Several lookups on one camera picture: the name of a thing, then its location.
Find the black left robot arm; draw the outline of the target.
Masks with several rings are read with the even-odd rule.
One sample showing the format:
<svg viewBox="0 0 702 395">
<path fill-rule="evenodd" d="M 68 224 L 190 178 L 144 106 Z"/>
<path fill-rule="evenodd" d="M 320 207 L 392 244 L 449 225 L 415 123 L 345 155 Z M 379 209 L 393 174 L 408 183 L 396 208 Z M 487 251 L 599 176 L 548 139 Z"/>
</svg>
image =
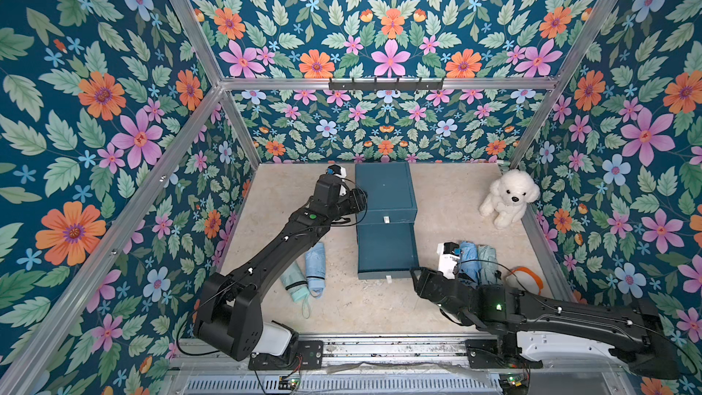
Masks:
<svg viewBox="0 0 702 395">
<path fill-rule="evenodd" d="M 263 321 L 263 298 L 296 260 L 334 227 L 349 227 L 350 217 L 367 208 L 367 193 L 349 186 L 345 168 L 332 165 L 316 180 L 314 193 L 294 211 L 281 232 L 252 259 L 228 274 L 212 274 L 201 290 L 194 335 L 234 360 L 255 354 L 294 353 L 295 334 Z"/>
</svg>

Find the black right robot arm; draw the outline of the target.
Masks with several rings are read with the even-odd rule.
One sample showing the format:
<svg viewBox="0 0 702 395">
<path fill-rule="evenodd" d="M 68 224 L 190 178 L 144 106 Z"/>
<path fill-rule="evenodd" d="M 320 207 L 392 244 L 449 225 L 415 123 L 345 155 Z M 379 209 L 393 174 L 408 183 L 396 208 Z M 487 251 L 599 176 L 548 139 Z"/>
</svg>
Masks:
<svg viewBox="0 0 702 395">
<path fill-rule="evenodd" d="M 461 326 L 494 336 L 547 332 L 603 343 L 635 375 L 676 380 L 676 344 L 664 334 L 656 306 L 638 299 L 605 307 L 549 299 L 508 285 L 465 285 L 425 267 L 411 270 L 419 298 Z"/>
</svg>

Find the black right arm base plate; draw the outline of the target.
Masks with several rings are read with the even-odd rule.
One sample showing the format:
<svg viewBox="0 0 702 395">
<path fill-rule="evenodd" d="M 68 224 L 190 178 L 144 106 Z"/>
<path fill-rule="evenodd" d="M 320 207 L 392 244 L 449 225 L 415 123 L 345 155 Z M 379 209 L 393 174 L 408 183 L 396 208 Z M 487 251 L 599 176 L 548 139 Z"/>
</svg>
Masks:
<svg viewBox="0 0 702 395">
<path fill-rule="evenodd" d="M 472 369 L 542 369 L 542 361 L 529 360 L 517 345 L 517 335 L 464 341 Z"/>
</svg>

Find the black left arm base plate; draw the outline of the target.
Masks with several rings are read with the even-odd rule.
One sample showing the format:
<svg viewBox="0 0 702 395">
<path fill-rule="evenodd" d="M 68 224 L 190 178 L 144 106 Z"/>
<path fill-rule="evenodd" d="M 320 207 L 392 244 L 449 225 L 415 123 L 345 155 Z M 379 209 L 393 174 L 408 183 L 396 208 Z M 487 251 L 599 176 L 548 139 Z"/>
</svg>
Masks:
<svg viewBox="0 0 702 395">
<path fill-rule="evenodd" d="M 248 369 L 262 370 L 317 370 L 321 369 L 325 343 L 320 340 L 301 340 L 292 343 L 281 356 L 258 354 L 251 357 Z"/>
</svg>

